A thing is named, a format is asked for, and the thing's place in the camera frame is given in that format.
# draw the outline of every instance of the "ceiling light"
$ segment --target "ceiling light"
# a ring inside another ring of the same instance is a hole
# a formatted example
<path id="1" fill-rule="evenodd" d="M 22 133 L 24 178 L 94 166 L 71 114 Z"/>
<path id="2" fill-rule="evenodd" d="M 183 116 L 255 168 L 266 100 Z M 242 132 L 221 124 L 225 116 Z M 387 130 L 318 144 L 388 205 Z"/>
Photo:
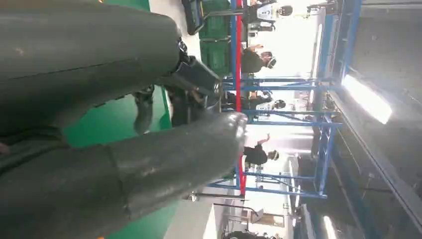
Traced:
<path id="1" fill-rule="evenodd" d="M 383 124 L 388 122 L 393 111 L 379 95 L 350 75 L 344 77 L 341 84 L 372 117 Z"/>
<path id="2" fill-rule="evenodd" d="M 300 193 L 300 192 L 301 192 L 301 186 L 299 185 L 298 186 L 298 193 Z M 298 208 L 299 207 L 299 199 L 300 199 L 300 196 L 297 195 L 296 196 L 296 201 L 295 201 L 295 208 Z"/>
<path id="3" fill-rule="evenodd" d="M 327 216 L 324 216 L 324 223 L 325 223 L 325 228 L 327 230 L 328 239 L 337 239 L 337 236 L 335 235 L 334 227 L 332 226 L 331 219 Z"/>

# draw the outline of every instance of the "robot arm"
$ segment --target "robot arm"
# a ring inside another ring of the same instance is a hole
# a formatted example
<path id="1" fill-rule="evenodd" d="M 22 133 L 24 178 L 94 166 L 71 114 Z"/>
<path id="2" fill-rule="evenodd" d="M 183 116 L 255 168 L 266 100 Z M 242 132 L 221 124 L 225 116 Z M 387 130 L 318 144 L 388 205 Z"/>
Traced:
<path id="1" fill-rule="evenodd" d="M 0 8 L 2 238 L 107 236 L 237 161 L 247 119 L 219 113 L 221 82 L 172 19 L 90 0 Z M 201 94 L 193 123 L 78 149 L 60 138 L 90 108 L 154 84 Z"/>

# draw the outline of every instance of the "green plastic bin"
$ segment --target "green plastic bin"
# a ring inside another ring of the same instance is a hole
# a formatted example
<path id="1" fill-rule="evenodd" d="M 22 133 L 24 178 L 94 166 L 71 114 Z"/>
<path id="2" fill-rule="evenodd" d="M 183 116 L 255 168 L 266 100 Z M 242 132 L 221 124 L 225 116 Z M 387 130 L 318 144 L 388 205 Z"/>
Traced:
<path id="1" fill-rule="evenodd" d="M 219 11 L 230 9 L 230 3 L 227 0 L 204 0 L 204 12 Z M 221 39 L 230 35 L 230 16 L 209 17 L 205 26 L 199 31 L 201 39 Z"/>
<path id="2" fill-rule="evenodd" d="M 202 62 L 217 75 L 225 76 L 230 73 L 230 43 L 228 41 L 202 41 L 201 58 Z"/>

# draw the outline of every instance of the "black shirt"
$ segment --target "black shirt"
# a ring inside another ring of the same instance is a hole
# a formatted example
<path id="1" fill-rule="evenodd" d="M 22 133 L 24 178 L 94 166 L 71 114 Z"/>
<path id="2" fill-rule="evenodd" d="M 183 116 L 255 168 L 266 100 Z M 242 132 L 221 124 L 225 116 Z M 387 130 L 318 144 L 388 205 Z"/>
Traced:
<path id="1" fill-rule="evenodd" d="M 264 66 L 261 57 L 247 48 L 243 50 L 241 64 L 242 68 L 240 70 L 244 73 L 257 73 Z"/>
<path id="2" fill-rule="evenodd" d="M 267 153 L 262 149 L 262 145 L 258 144 L 254 148 L 245 147 L 243 154 L 246 155 L 245 162 L 253 164 L 264 164 L 268 161 Z"/>
<path id="3" fill-rule="evenodd" d="M 271 101 L 273 101 L 273 99 L 271 97 L 264 98 L 262 96 L 257 96 L 255 98 L 251 98 L 251 99 L 248 99 L 247 109 L 248 110 L 256 110 L 256 107 L 258 105 L 263 104 L 263 103 L 269 103 Z"/>

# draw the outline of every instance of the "person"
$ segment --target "person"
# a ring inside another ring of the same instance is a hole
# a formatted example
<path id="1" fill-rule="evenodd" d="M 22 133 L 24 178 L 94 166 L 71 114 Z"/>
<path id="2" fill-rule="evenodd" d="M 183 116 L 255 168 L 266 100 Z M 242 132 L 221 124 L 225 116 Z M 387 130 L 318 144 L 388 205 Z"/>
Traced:
<path id="1" fill-rule="evenodd" d="M 247 23 L 267 22 L 272 25 L 282 16 L 290 16 L 293 8 L 290 5 L 280 6 L 277 0 L 263 0 L 262 4 L 248 6 L 244 20 Z"/>
<path id="2" fill-rule="evenodd" d="M 255 45 L 243 50 L 240 69 L 242 73 L 257 73 L 262 67 L 274 68 L 277 60 L 270 51 L 262 52 L 261 55 L 255 52 L 256 49 L 263 47 L 263 45 Z"/>
<path id="3" fill-rule="evenodd" d="M 254 148 L 245 147 L 243 151 L 243 155 L 246 155 L 245 162 L 260 165 L 260 164 L 266 163 L 268 159 L 271 159 L 271 160 L 279 159 L 280 154 L 276 150 L 271 151 L 267 154 L 262 148 L 262 144 L 265 142 L 268 142 L 269 140 L 270 140 L 270 134 L 267 134 L 267 138 L 258 141 Z"/>
<path id="4" fill-rule="evenodd" d="M 271 94 L 269 93 L 264 93 L 264 95 L 267 95 L 267 97 L 263 97 L 263 96 L 255 96 L 252 98 L 245 98 L 245 97 L 241 97 L 240 98 L 240 104 L 241 104 L 241 108 L 242 110 L 256 110 L 256 107 L 260 104 L 264 104 L 264 103 L 270 103 L 273 101 L 273 98 L 271 97 Z M 283 100 L 277 100 L 274 103 L 274 106 L 280 107 L 282 106 L 282 102 L 284 102 Z M 229 107 L 234 108 L 235 104 L 236 104 L 236 95 L 231 93 L 231 92 L 227 92 L 227 100 L 224 101 L 224 103 L 226 103 Z"/>

